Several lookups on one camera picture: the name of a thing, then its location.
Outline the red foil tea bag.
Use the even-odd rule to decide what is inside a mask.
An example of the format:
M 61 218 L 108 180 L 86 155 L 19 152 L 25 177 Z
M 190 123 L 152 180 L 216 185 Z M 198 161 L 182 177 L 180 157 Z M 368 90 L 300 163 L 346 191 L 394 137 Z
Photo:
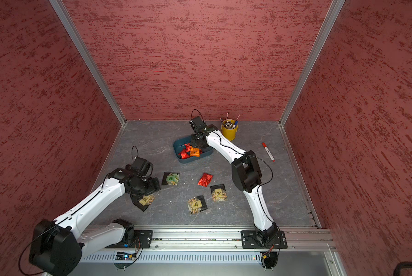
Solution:
M 189 143 L 184 144 L 184 149 L 181 151 L 181 155 L 188 155 L 191 154 L 191 145 Z
M 201 176 L 201 178 L 199 179 L 199 181 L 198 181 L 198 185 L 199 186 L 202 186 L 202 187 L 208 187 L 209 186 L 209 184 L 212 182 L 212 179 L 213 179 L 213 175 L 211 175 L 211 174 L 208 174 L 208 173 L 204 173 L 202 176 Z
M 191 157 L 190 154 L 187 153 L 185 150 L 181 151 L 181 152 L 179 153 L 179 155 L 180 155 L 180 158 L 181 158 L 181 159 L 188 159 L 188 158 Z

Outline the orange foil tea bag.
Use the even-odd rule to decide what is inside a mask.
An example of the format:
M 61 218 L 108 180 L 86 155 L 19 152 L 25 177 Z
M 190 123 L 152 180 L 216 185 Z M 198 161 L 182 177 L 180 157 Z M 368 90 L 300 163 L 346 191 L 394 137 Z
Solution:
M 195 148 L 191 147 L 189 151 L 189 156 L 191 157 L 200 157 L 201 155 L 201 149 L 200 148 Z

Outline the clear tea bag edge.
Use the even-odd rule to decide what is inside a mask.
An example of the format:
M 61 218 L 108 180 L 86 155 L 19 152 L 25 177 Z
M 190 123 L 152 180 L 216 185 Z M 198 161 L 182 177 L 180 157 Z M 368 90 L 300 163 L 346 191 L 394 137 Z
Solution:
M 136 206 L 138 209 L 141 211 L 145 212 L 146 209 L 148 209 L 151 204 L 155 200 L 155 195 L 144 195 L 142 198 L 140 198 L 138 201 L 134 202 L 133 205 Z

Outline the clear tea bag green label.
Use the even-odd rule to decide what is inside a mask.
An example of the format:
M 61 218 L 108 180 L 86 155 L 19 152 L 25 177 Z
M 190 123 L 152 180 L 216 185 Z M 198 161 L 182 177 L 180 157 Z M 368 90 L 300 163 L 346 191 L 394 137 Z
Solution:
M 179 172 L 165 172 L 163 174 L 162 186 L 177 186 L 180 180 Z

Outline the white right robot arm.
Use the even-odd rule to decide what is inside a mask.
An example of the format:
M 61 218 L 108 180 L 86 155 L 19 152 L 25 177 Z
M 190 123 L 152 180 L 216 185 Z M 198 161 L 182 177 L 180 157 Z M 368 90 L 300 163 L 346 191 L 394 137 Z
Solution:
M 263 196 L 259 158 L 253 151 L 237 147 L 216 126 L 207 125 L 200 116 L 190 119 L 189 124 L 193 129 L 191 142 L 195 146 L 213 148 L 229 162 L 232 181 L 244 193 L 253 214 L 256 241 L 262 247 L 271 246 L 279 228 Z

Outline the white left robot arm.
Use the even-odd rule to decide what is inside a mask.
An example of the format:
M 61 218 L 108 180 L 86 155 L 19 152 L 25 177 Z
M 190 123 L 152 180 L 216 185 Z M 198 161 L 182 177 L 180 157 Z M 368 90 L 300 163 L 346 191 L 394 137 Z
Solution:
M 153 178 L 153 164 L 137 157 L 132 164 L 107 174 L 102 184 L 75 207 L 52 221 L 36 225 L 32 242 L 27 246 L 30 264 L 51 276 L 67 276 L 88 255 L 108 246 L 136 249 L 149 248 L 152 231 L 137 231 L 132 223 L 116 219 L 111 224 L 85 234 L 90 223 L 124 194 L 139 202 L 160 190 Z

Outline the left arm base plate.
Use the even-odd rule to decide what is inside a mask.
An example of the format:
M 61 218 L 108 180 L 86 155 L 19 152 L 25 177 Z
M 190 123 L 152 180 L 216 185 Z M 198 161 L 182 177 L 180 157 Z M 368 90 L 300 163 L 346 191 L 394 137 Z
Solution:
M 152 230 L 126 230 L 120 242 L 114 244 L 115 248 L 150 248 L 153 238 Z

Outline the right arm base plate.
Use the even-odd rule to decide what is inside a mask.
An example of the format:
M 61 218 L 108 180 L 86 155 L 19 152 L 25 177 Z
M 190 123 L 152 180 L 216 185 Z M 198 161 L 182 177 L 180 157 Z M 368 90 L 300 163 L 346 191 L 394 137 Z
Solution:
M 287 249 L 288 248 L 288 243 L 285 237 L 284 231 L 277 231 L 275 235 L 273 236 L 273 239 L 270 239 L 270 241 L 266 241 L 262 243 L 260 239 L 257 237 L 257 233 L 255 230 L 246 230 L 242 231 L 240 233 L 241 235 L 241 241 L 242 241 L 242 247 L 244 249 L 266 249 L 269 250 L 271 248 L 273 249 Z

